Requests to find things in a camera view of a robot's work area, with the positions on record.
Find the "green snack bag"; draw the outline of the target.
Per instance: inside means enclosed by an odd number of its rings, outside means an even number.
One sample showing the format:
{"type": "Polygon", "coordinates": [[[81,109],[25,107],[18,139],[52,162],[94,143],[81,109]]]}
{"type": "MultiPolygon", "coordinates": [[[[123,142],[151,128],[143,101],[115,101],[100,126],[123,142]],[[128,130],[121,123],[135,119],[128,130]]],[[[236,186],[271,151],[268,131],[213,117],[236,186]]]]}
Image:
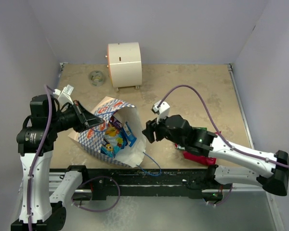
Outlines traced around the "green snack bag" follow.
{"type": "MultiPolygon", "coordinates": [[[[196,129],[200,129],[200,130],[204,130],[204,131],[207,131],[207,128],[206,127],[196,127],[196,129]]],[[[178,149],[178,150],[181,150],[181,151],[184,151],[185,148],[179,144],[174,144],[175,148],[178,149]]]]}

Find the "blue checkered paper bag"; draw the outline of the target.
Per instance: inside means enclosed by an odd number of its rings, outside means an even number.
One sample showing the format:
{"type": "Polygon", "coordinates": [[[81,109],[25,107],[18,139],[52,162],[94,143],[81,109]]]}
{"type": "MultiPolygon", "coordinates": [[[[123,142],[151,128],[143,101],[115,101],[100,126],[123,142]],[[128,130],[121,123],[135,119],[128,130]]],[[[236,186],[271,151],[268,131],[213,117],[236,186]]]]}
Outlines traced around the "blue checkered paper bag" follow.
{"type": "Polygon", "coordinates": [[[92,110],[102,124],[83,132],[68,135],[89,155],[121,167],[140,167],[146,156],[139,113],[131,103],[104,97],[92,110]]]}

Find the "red chips bag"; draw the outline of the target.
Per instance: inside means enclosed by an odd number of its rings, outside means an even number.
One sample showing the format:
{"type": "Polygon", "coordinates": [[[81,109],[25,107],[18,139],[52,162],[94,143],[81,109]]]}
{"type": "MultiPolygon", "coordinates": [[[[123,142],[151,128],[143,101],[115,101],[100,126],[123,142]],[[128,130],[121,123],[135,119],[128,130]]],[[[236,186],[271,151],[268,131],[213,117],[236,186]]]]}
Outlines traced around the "red chips bag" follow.
{"type": "Polygon", "coordinates": [[[176,143],[174,143],[174,146],[175,146],[175,149],[182,151],[183,157],[187,160],[190,160],[190,161],[193,161],[193,162],[205,165],[205,166],[211,166],[211,165],[216,164],[216,158],[205,157],[205,156],[196,156],[196,155],[193,155],[193,154],[187,152],[184,147],[182,147],[176,143]]]}

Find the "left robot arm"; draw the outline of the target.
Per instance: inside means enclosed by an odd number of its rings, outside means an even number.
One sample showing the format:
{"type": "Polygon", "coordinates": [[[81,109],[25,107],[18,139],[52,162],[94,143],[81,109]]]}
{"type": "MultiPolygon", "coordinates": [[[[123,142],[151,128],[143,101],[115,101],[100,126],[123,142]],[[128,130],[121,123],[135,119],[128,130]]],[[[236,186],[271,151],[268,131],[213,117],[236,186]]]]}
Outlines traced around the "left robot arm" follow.
{"type": "Polygon", "coordinates": [[[11,224],[13,231],[60,231],[74,191],[89,185],[86,167],[70,166],[54,194],[49,192],[57,134],[70,128],[83,132],[103,123],[77,100],[65,106],[65,110],[60,109],[59,101],[49,94],[35,96],[30,102],[31,114],[16,137],[23,170],[23,201],[18,220],[11,224]]]}

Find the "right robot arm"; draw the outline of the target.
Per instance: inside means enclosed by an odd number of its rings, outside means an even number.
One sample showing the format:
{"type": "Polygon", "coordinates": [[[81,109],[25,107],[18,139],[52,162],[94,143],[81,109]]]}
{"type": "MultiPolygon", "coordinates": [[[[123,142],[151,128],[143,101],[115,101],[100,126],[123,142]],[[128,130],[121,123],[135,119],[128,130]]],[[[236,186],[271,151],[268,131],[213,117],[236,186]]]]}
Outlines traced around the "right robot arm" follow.
{"type": "Polygon", "coordinates": [[[180,115],[149,120],[142,131],[150,143],[167,139],[196,156],[223,159],[239,165],[229,169],[217,166],[204,178],[209,188],[220,184],[249,184],[266,192],[286,196],[289,184],[289,155],[278,150],[267,153],[228,142],[221,135],[193,127],[180,115]]]}

